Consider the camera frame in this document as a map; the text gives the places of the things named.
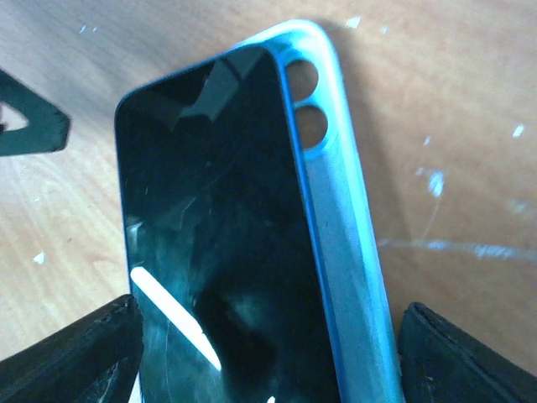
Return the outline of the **light blue phone case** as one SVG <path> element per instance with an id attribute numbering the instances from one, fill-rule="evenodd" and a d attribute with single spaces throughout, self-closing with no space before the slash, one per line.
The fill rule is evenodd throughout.
<path id="1" fill-rule="evenodd" d="M 282 65 L 307 60 L 318 72 L 310 96 L 324 138 L 303 151 L 331 308 L 331 338 L 344 402 L 402 402 L 399 356 L 379 262 L 368 194 L 335 47 L 320 25 L 291 19 L 251 36 Z"/>

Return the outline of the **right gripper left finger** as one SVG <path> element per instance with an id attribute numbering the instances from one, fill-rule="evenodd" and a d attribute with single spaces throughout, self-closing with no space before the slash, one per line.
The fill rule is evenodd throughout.
<path id="1" fill-rule="evenodd" d="M 119 296 L 1 361 L 2 402 L 128 402 L 143 355 L 143 318 Z"/>

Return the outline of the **blue phone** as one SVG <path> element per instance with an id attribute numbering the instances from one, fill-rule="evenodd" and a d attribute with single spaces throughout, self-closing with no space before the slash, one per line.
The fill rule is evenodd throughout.
<path id="1" fill-rule="evenodd" d="M 114 117 L 145 402 L 338 402 L 283 72 L 246 45 Z"/>

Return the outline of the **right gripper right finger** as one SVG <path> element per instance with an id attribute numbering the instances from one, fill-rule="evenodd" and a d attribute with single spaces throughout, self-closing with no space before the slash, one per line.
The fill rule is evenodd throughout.
<path id="1" fill-rule="evenodd" d="M 467 332 L 413 302 L 398 352 L 408 402 L 535 402 L 536 377 Z"/>

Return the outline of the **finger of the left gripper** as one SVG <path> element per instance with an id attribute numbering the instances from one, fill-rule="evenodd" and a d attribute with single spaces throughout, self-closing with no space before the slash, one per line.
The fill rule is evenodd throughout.
<path id="1" fill-rule="evenodd" d="M 66 147 L 70 117 L 6 71 L 1 71 L 1 103 L 28 122 L 15 130 L 1 122 L 2 157 L 54 153 Z"/>

